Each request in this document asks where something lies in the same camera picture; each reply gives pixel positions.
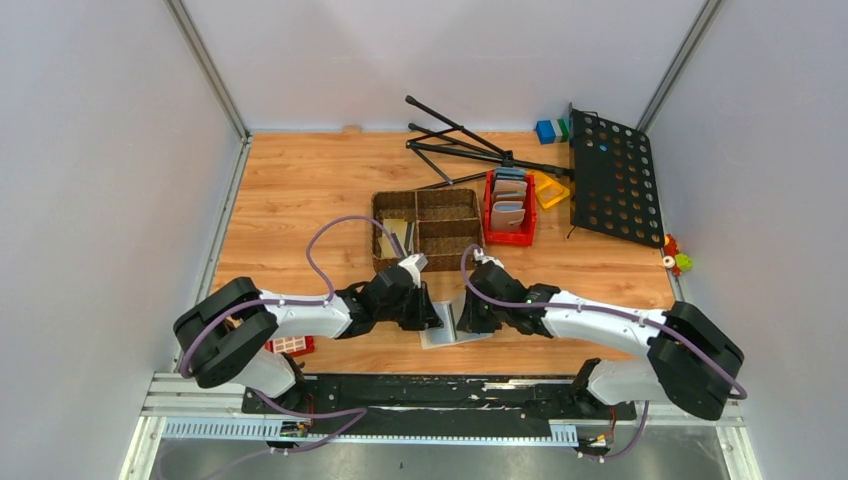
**red and white object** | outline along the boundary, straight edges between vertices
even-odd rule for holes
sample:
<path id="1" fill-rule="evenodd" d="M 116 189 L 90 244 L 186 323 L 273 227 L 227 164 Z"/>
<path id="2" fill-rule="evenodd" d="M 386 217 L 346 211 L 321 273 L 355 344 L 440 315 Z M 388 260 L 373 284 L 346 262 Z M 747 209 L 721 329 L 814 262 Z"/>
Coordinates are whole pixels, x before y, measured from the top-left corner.
<path id="1" fill-rule="evenodd" d="M 315 351 L 315 340 L 312 337 L 275 338 L 265 343 L 265 350 L 271 353 L 288 353 L 292 357 L 305 355 Z"/>

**perforated black panel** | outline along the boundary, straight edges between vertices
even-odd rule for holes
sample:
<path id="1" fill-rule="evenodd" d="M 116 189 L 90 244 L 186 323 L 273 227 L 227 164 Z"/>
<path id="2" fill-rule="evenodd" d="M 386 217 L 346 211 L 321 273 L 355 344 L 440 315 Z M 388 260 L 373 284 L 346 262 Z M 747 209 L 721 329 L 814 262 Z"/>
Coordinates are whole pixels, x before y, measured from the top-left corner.
<path id="1" fill-rule="evenodd" d="M 662 217 L 648 137 L 571 111 L 575 175 L 571 224 L 651 247 L 663 246 Z"/>

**yellow plastic object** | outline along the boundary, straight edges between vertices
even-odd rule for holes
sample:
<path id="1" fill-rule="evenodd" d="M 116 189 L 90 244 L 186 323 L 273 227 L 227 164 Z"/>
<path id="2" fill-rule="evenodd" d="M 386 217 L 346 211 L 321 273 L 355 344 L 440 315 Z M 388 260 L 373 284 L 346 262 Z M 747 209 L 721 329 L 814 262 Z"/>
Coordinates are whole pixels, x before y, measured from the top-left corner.
<path id="1" fill-rule="evenodd" d="M 571 190 L 542 172 L 530 172 L 536 179 L 536 199 L 545 210 L 565 200 Z"/>

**wooden table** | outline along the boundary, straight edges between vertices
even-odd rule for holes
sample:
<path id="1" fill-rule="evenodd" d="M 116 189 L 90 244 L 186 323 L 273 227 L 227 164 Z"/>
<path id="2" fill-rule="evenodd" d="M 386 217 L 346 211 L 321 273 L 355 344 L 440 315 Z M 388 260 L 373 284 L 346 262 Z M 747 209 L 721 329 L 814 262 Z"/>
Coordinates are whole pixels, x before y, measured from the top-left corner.
<path id="1" fill-rule="evenodd" d="M 534 133 L 488 133 L 516 158 L 567 164 L 566 145 L 539 145 Z M 409 133 L 260 134 L 254 138 L 215 277 L 215 288 L 249 276 L 260 288 L 285 294 L 325 294 L 309 268 L 306 244 L 324 224 L 342 215 L 370 214 L 371 195 L 441 181 L 404 146 Z M 432 155 L 451 177 L 491 164 Z M 484 181 L 474 188 L 482 202 Z M 370 280 L 369 226 L 346 222 L 316 244 L 315 261 L 336 288 Z M 547 283 L 593 300 L 636 308 L 667 308 L 671 288 L 656 249 L 582 229 L 571 229 L 567 202 L 539 209 L 532 247 L 492 245 L 487 251 L 524 285 Z M 434 301 L 463 291 L 459 272 L 425 273 Z M 622 359 L 621 352 L 569 339 L 523 336 L 510 327 L 491 339 L 422 350 L 417 332 L 381 323 L 348 340 L 315 339 L 316 351 L 299 357 L 307 372 L 576 373 L 592 357 Z"/>

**blue block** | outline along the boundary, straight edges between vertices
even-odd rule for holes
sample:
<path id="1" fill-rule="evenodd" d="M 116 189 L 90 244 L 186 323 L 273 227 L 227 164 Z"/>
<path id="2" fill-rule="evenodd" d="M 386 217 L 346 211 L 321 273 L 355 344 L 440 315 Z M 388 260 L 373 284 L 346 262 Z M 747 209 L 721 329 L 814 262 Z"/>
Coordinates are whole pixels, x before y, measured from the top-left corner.
<path id="1" fill-rule="evenodd" d="M 547 143 L 556 142 L 556 131 L 550 120 L 540 120 L 536 122 L 536 135 L 539 137 L 539 143 L 545 145 Z"/>

